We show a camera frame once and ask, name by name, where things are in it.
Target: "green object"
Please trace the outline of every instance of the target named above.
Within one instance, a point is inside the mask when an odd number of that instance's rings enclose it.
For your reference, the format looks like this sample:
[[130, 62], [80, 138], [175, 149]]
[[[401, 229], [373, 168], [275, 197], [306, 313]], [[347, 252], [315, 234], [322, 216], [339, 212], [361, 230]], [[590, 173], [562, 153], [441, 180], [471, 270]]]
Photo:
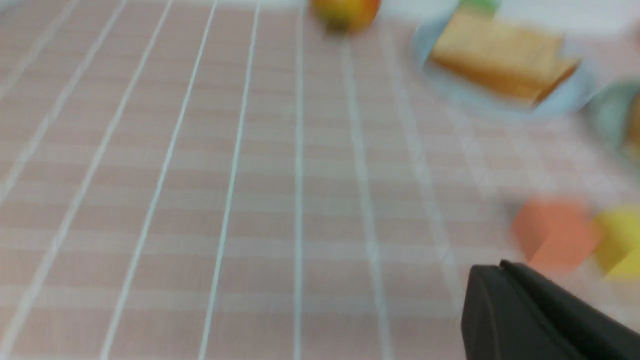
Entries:
[[635, 167], [621, 151], [627, 135], [627, 119], [633, 98], [640, 94], [640, 79], [613, 83], [587, 104], [589, 127], [605, 148]]
[[500, 0], [460, 0], [458, 6], [477, 8], [488, 13], [495, 13], [500, 7]]

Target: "slice of bread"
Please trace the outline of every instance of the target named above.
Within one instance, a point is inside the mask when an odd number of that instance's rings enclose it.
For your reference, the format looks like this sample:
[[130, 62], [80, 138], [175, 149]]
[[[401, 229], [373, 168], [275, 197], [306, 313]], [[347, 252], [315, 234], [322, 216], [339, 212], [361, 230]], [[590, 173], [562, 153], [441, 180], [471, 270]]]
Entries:
[[429, 60], [496, 94], [535, 106], [577, 69], [558, 56], [563, 38], [459, 9]]

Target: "black plastic object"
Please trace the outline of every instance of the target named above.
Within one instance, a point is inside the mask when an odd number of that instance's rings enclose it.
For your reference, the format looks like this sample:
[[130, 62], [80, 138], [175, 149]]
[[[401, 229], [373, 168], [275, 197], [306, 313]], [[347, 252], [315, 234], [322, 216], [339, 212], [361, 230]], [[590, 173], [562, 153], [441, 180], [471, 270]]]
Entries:
[[471, 268], [462, 336], [467, 360], [640, 360], [640, 335], [509, 261]]

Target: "yellow block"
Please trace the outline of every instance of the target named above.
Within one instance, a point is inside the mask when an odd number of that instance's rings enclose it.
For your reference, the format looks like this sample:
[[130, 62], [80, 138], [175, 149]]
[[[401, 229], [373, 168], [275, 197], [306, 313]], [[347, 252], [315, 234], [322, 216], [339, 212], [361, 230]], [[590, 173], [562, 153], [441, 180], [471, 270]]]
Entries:
[[594, 222], [602, 234], [594, 255], [606, 277], [640, 277], [640, 207], [604, 211]]

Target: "toy block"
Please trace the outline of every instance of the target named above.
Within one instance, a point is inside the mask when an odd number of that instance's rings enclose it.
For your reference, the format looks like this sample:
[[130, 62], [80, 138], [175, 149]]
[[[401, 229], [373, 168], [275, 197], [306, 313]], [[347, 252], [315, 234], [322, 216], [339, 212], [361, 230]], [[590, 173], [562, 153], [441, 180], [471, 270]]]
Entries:
[[606, 277], [640, 277], [640, 207], [603, 211], [594, 223], [603, 235], [594, 255]]
[[543, 271], [575, 270], [600, 241], [579, 200], [533, 197], [513, 221], [528, 264]]

